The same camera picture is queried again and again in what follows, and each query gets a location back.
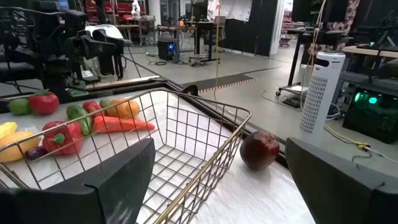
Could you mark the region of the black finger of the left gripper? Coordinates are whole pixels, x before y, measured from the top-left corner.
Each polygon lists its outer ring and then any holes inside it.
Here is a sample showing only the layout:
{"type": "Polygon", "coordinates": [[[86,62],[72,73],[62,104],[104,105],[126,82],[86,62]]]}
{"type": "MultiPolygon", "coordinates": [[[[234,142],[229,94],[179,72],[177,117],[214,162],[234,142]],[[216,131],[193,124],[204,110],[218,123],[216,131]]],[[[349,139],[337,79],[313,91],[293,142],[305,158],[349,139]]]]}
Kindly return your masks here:
{"type": "Polygon", "coordinates": [[[108,55],[106,54],[106,47],[105,47],[105,40],[106,37],[104,29],[96,29],[93,31],[93,38],[99,42],[99,52],[100,55],[98,56],[98,65],[99,65],[99,72],[101,75],[108,74],[108,55]]]}
{"type": "Polygon", "coordinates": [[[113,39],[113,42],[116,46],[113,57],[114,57],[114,66],[115,72],[118,80],[123,79],[123,65],[122,65],[122,54],[124,53],[124,41],[122,39],[113,39]]]}

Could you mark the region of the red toy strawberry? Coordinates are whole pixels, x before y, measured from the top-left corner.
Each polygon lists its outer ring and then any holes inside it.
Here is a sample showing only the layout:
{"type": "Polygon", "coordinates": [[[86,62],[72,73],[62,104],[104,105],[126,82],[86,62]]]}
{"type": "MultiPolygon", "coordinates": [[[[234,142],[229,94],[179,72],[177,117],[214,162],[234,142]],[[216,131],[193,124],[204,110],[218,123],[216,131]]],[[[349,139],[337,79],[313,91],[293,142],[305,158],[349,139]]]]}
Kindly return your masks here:
{"type": "Polygon", "coordinates": [[[95,101],[86,101],[83,103],[83,109],[87,113],[92,113],[91,117],[103,117],[106,116],[102,107],[95,101]]]}

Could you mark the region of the orange toy bell pepper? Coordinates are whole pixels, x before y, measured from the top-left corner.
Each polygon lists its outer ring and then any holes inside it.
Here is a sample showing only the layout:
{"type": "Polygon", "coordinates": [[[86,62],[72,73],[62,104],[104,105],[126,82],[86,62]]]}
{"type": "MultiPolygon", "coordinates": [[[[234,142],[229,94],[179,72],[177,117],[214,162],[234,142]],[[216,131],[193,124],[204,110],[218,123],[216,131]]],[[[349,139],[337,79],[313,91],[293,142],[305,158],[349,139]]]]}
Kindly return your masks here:
{"type": "Polygon", "coordinates": [[[125,98],[117,98],[112,100],[109,104],[110,108],[106,110],[106,115],[119,118],[135,118],[140,113],[140,106],[134,100],[129,100],[124,103],[125,98]]]}

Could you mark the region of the green toy cucumber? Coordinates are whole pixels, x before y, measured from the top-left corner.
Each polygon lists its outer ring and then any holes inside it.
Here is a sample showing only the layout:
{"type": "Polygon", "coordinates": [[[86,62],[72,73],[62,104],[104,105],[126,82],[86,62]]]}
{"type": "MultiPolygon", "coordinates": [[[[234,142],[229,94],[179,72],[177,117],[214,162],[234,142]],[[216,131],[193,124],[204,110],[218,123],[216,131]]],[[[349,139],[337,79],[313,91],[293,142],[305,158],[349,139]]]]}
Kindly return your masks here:
{"type": "Polygon", "coordinates": [[[88,116],[88,112],[82,106],[68,106],[66,114],[69,121],[78,118],[78,122],[81,124],[81,130],[84,136],[91,134],[93,120],[91,116],[88,116]]]}

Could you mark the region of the red toy bell pepper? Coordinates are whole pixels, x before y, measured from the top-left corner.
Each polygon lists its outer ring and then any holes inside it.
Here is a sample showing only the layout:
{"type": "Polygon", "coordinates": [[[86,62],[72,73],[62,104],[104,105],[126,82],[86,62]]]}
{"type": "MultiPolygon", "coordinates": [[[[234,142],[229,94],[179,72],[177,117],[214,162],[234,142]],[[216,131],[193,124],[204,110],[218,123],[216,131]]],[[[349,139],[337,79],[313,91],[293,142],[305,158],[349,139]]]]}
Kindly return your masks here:
{"type": "Polygon", "coordinates": [[[47,123],[42,145],[45,150],[58,155],[74,154],[79,152],[83,145],[83,135],[79,122],[63,125],[62,121],[47,123]]]}

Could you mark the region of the red toy tomato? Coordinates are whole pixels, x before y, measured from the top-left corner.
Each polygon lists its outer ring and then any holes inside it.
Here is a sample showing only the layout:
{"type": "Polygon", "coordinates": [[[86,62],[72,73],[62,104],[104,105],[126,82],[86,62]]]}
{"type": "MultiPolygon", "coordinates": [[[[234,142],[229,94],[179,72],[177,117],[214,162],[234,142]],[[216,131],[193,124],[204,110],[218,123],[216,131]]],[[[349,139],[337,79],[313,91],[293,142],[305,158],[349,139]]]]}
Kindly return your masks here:
{"type": "Polygon", "coordinates": [[[49,89],[39,90],[29,97],[30,109],[33,114],[44,116],[50,115],[57,110],[60,105],[58,96],[49,89]]]}

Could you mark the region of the small purple toy eggplant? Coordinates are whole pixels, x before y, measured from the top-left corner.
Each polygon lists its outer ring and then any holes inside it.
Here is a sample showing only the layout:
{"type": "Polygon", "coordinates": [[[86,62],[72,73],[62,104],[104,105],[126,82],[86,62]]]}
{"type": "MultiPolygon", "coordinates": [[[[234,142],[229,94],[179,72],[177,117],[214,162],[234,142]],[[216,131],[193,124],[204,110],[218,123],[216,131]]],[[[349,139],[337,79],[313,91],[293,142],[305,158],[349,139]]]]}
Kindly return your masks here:
{"type": "Polygon", "coordinates": [[[30,161],[34,161],[46,154],[47,154],[47,150],[43,146],[37,146],[35,148],[29,149],[28,151],[26,151],[25,157],[30,161]]]}

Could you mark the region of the green toy lime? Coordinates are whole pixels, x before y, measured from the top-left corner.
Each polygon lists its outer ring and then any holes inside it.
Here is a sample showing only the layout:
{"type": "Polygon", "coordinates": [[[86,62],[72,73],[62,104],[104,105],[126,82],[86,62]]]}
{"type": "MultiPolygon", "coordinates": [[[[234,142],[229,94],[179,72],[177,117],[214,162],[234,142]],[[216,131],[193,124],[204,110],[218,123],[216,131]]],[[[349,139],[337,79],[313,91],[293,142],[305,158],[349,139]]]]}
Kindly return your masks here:
{"type": "Polygon", "coordinates": [[[30,103],[27,98],[19,98],[10,101],[9,110],[13,115],[22,116],[31,114],[30,103]]]}

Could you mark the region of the dark red toy apple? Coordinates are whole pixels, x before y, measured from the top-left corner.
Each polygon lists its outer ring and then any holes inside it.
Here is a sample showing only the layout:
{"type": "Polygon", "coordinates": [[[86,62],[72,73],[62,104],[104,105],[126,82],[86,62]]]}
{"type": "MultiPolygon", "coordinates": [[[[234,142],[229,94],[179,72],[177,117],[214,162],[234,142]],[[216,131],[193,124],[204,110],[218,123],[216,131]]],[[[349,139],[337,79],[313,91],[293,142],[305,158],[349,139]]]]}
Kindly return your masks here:
{"type": "Polygon", "coordinates": [[[244,139],[239,153],[249,169],[259,170],[270,166],[276,160],[279,149],[275,135],[266,131],[256,131],[244,139]]]}

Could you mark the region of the gold wire basket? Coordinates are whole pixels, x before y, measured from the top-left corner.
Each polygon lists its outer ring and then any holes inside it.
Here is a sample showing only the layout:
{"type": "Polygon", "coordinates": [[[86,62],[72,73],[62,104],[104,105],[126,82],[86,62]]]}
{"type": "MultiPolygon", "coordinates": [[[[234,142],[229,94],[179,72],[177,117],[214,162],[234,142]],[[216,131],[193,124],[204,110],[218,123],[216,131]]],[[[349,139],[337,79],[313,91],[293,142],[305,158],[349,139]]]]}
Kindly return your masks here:
{"type": "MultiPolygon", "coordinates": [[[[153,130],[96,133],[83,136],[83,145],[74,154],[58,155],[53,152],[30,161],[22,159],[0,162],[0,190],[45,190],[70,179],[129,146],[147,138],[154,139],[155,159],[147,192],[135,224],[186,224],[197,213],[210,192],[230,168],[246,122],[251,117],[247,110],[222,104],[221,112],[229,110],[242,117],[232,118],[232,130],[223,126],[226,119],[214,119],[185,101],[190,96],[168,90],[150,90],[126,93],[114,97],[125,98],[122,103],[134,100],[140,106],[136,119],[151,123],[153,130]]],[[[0,123],[13,121],[18,131],[31,131],[34,135],[21,141],[40,136],[42,146],[43,127],[53,121],[63,125],[78,122],[68,120],[68,106],[83,107],[83,102],[67,103],[49,116],[0,115],[0,123]]]]}

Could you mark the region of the yellow orange toy mango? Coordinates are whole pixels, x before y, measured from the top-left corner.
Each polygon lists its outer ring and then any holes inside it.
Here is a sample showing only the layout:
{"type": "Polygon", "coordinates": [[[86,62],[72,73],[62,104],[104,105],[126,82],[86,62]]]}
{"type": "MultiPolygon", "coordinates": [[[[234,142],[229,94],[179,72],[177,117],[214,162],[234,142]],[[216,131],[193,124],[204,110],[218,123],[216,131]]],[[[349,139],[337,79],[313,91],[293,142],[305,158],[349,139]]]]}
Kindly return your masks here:
{"type": "Polygon", "coordinates": [[[18,131],[0,138],[0,149],[16,142],[15,144],[0,151],[0,162],[18,161],[22,159],[22,155],[29,149],[37,147],[41,140],[40,136],[21,141],[21,139],[27,138],[31,135],[34,135],[34,133],[31,131],[18,131]]]}

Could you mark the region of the yellow toy corn cob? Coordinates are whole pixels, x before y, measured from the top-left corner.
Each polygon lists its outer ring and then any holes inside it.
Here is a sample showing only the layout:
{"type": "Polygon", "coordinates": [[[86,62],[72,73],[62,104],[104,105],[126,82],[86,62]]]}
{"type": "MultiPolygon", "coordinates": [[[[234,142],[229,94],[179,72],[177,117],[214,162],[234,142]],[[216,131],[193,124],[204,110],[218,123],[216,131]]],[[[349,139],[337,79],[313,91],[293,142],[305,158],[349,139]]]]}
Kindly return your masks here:
{"type": "Polygon", "coordinates": [[[0,139],[15,133],[17,130],[17,123],[15,122],[5,122],[0,124],[0,139]]]}

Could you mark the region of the black computer tower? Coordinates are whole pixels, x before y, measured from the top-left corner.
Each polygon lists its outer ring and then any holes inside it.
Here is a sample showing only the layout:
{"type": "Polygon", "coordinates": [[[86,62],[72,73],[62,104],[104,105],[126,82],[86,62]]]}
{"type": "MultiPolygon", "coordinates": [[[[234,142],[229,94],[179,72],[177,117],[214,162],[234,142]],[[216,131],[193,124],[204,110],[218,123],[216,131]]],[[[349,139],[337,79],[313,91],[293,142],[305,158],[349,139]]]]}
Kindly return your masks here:
{"type": "Polygon", "coordinates": [[[179,39],[171,37],[158,37],[158,56],[162,60],[166,61],[180,61],[180,43],[179,39]]]}

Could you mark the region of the wooden top desk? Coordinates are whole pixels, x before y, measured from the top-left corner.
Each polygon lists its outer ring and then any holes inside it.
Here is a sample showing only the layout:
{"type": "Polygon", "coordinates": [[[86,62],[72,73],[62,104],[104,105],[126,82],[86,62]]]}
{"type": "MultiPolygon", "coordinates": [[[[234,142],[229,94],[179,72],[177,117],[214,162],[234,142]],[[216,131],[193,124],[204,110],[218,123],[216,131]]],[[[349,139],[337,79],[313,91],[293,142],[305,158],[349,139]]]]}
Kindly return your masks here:
{"type": "MultiPolygon", "coordinates": [[[[182,26],[166,26],[158,25],[158,37],[171,37],[179,39],[180,43],[180,55],[185,52],[193,52],[193,55],[189,56],[188,62],[192,66],[195,64],[203,65],[205,62],[217,61],[218,58],[213,56],[213,53],[218,51],[218,44],[223,39],[223,28],[224,25],[215,24],[214,22],[188,22],[188,25],[183,24],[182,26]],[[183,49],[183,34],[193,33],[193,50],[183,49]]],[[[185,64],[183,60],[175,62],[177,64],[185,64]]]]}

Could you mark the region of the black partition wall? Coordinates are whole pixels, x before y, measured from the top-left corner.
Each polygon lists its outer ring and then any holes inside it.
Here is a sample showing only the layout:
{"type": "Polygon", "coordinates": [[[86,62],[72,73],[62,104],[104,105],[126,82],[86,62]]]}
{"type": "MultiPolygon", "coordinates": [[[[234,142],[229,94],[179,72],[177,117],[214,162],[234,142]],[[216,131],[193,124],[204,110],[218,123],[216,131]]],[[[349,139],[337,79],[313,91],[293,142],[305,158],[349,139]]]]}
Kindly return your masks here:
{"type": "Polygon", "coordinates": [[[222,0],[222,48],[270,56],[277,6],[278,0],[222,0]]]}

